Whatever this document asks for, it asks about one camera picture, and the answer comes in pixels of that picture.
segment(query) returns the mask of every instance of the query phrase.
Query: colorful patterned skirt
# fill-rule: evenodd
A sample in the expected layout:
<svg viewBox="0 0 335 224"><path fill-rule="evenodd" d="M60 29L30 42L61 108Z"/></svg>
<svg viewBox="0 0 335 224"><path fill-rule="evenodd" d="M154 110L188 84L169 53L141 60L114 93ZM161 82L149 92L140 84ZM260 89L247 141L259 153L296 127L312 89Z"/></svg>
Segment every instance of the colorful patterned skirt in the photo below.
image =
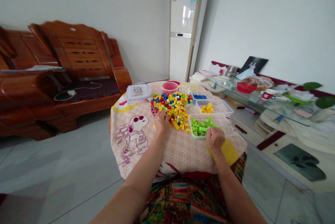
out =
<svg viewBox="0 0 335 224"><path fill-rule="evenodd" d="M242 183L247 154L232 166ZM138 223L231 223L218 175L191 180L183 175L152 185Z"/></svg>

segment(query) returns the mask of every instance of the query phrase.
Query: green lego brick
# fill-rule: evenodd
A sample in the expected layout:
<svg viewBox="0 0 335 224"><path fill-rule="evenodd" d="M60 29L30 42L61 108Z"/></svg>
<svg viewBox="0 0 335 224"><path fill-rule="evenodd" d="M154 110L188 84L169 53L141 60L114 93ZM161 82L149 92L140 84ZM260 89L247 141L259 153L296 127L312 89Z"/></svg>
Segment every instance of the green lego brick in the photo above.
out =
<svg viewBox="0 0 335 224"><path fill-rule="evenodd" d="M199 127L199 130L200 130L200 131L204 131L204 132L206 132L206 131L207 131L207 128L205 128L205 127Z"/></svg>

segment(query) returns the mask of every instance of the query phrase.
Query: charging cable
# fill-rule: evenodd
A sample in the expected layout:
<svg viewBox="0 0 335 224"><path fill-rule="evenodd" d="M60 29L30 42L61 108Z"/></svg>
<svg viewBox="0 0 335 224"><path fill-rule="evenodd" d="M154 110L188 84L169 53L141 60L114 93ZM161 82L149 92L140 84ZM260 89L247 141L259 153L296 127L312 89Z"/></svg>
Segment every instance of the charging cable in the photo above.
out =
<svg viewBox="0 0 335 224"><path fill-rule="evenodd" d="M62 91L61 93L58 93L57 95L55 95L54 96L54 100L55 101L66 101L66 100L69 100L69 99L71 99L72 97L74 97L77 93L74 91L75 89L68 89L67 91ZM58 99L56 99L56 97L58 96L58 95L60 95L60 94L62 94L62 93L65 93L65 92L68 92L69 93L69 95L71 95L69 98L67 98L67 99L64 99L64 100L58 100Z"/></svg>

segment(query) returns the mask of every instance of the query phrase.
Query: yellow cloth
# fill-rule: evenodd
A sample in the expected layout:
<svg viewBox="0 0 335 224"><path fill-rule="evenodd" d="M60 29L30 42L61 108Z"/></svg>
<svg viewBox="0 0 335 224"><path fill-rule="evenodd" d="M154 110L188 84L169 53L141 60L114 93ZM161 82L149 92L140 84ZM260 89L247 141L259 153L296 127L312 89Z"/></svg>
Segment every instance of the yellow cloth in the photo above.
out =
<svg viewBox="0 0 335 224"><path fill-rule="evenodd" d="M207 144L206 144L206 147L207 147L207 151L209 152L209 155L213 159L213 156L212 156ZM223 142L222 147L221 147L221 151L224 154L224 157L226 158L227 163L228 163L229 166L234 164L239 158L233 144L228 139L226 139Z"/></svg>

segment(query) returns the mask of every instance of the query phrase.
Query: container lid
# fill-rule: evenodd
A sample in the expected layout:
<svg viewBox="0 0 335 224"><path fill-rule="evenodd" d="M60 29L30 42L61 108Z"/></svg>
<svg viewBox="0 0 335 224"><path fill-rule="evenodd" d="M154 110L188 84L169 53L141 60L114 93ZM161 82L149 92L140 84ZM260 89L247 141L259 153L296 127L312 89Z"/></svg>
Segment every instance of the container lid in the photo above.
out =
<svg viewBox="0 0 335 224"><path fill-rule="evenodd" d="M151 95L151 88L148 84L139 83L127 87L127 101L146 99Z"/></svg>

